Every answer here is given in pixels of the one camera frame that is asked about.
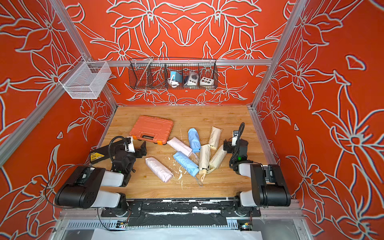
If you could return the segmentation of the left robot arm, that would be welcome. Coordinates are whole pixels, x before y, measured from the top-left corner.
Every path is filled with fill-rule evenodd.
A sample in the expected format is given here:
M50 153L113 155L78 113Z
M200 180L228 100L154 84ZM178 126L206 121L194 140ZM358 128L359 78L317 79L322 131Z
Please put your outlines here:
M101 187L126 187L135 172L137 159L147 155L147 145L134 146L133 137L114 137L107 146L91 151L92 164L110 160L110 170L94 166L76 167L55 196L54 204L61 208L105 208L126 212L125 194L102 191Z

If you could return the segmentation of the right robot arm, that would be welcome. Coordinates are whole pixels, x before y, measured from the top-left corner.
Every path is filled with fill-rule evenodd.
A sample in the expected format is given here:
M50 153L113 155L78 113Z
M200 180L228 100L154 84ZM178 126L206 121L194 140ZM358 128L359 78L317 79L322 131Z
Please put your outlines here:
M229 168L236 174L251 179L251 190L239 192L234 208L288 207L291 205L285 178L279 165L263 165L248 159L249 142L242 138L245 123L233 132L231 141L224 141L224 151L231 154Z

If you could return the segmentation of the beige umbrella back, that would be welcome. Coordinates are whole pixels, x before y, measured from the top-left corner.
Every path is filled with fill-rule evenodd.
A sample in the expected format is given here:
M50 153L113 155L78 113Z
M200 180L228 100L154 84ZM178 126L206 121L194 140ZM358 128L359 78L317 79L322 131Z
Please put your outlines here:
M209 139L209 146L212 150L218 149L222 131L223 131L222 129L212 126L210 139Z

